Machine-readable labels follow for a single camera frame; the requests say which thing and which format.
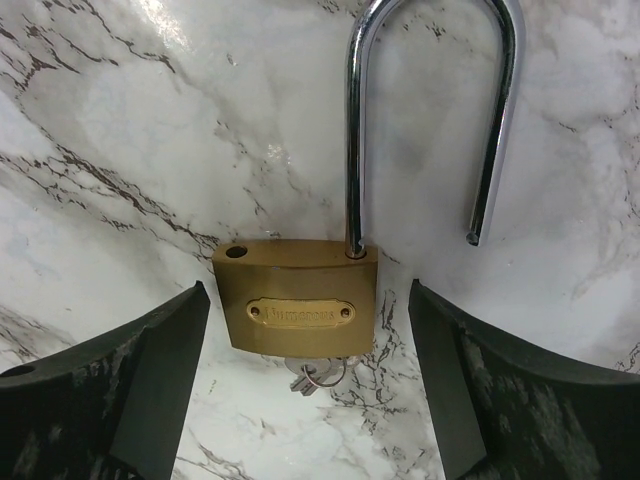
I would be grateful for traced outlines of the silver key bunch with ring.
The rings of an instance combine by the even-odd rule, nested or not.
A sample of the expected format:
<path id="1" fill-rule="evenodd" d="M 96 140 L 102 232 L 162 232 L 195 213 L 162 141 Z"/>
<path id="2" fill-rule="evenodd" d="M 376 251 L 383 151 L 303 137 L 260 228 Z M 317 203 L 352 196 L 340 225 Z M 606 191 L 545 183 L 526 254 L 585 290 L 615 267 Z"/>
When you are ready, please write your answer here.
<path id="1" fill-rule="evenodd" d="M 318 389 L 331 389 L 339 385 L 347 373 L 362 360 L 361 356 L 324 359 L 286 358 L 285 366 L 296 375 L 290 384 L 292 392 L 311 396 Z"/>

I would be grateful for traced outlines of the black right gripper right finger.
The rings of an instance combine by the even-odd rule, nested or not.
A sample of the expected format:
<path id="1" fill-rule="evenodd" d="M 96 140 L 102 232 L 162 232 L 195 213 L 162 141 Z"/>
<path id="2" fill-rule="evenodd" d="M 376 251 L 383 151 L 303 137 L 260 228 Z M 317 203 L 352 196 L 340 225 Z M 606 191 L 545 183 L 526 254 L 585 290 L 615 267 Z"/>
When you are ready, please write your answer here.
<path id="1" fill-rule="evenodd" d="M 419 281 L 409 317 L 446 478 L 638 478 L 638 375 L 534 345 Z"/>

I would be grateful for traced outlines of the brass padlock long shackle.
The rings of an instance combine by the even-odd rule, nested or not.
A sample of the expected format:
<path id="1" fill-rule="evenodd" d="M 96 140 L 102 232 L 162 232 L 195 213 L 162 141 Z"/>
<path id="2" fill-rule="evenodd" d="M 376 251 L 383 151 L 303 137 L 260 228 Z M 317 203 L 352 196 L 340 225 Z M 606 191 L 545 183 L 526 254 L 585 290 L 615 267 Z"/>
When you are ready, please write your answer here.
<path id="1" fill-rule="evenodd" d="M 378 250 L 365 243 L 366 94 L 376 34 L 398 7 L 370 1 L 345 62 L 345 241 L 240 240 L 212 265 L 233 348 L 282 358 L 343 358 L 372 351 Z"/>

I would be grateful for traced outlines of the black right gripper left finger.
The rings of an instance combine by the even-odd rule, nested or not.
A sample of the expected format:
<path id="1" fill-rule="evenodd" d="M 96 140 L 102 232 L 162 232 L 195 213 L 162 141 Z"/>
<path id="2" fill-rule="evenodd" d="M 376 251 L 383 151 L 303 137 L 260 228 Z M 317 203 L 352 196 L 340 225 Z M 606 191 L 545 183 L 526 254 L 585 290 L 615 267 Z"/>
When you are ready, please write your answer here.
<path id="1" fill-rule="evenodd" d="M 202 282 L 1 375 L 4 479 L 168 479 L 201 354 Z"/>

